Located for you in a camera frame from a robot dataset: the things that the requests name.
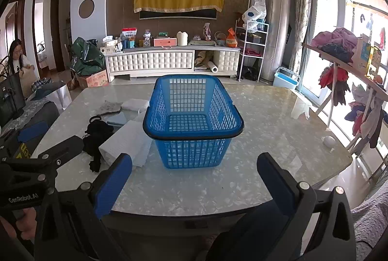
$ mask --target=green plastic bag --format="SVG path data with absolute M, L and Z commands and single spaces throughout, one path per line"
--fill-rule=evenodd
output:
M 71 47 L 73 58 L 70 68 L 80 76 L 89 76 L 106 69 L 105 56 L 93 44 L 78 37 Z

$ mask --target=white t-shirt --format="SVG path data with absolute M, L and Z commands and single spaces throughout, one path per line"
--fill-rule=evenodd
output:
M 31 65 L 31 62 L 28 60 L 28 58 L 22 54 L 22 60 L 23 60 L 23 66 L 26 67 L 27 65 Z M 20 62 L 18 59 L 14 59 L 14 70 L 15 70 L 15 73 L 17 72 L 17 68 L 22 68 L 20 67 Z

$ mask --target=marble table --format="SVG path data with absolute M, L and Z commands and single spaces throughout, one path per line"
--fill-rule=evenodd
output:
M 245 122 L 232 139 L 218 167 L 166 169 L 155 143 L 146 164 L 134 170 L 113 210 L 148 216 L 233 214 L 271 199 L 256 170 L 257 156 L 269 152 L 296 181 L 311 185 L 326 181 L 352 162 L 336 139 L 330 150 L 323 137 L 333 135 L 323 121 L 295 93 L 286 88 L 225 84 Z M 107 100 L 149 99 L 153 84 L 85 89 L 55 121 L 33 156 L 76 134 L 83 137 L 89 118 Z M 91 157 L 81 153 L 58 169 L 59 191 L 77 188 L 97 176 L 89 169 Z

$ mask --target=round wall decoration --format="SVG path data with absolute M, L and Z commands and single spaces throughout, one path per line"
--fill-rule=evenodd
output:
M 89 18 L 94 11 L 94 1 L 84 0 L 78 8 L 78 14 L 82 19 Z

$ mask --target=human hand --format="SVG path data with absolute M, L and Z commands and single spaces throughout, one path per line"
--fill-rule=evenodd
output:
M 35 238 L 36 232 L 36 210 L 33 207 L 23 209 L 24 216 L 16 221 L 16 227 L 22 232 L 21 237 L 24 240 Z
M 23 209 L 24 216 L 16 221 L 16 227 L 22 232 L 21 237 L 24 240 L 30 240 L 35 237 L 36 232 L 36 210 L 33 207 Z M 12 225 L 0 216 L 0 222 L 5 231 L 11 238 L 16 238 L 16 231 Z

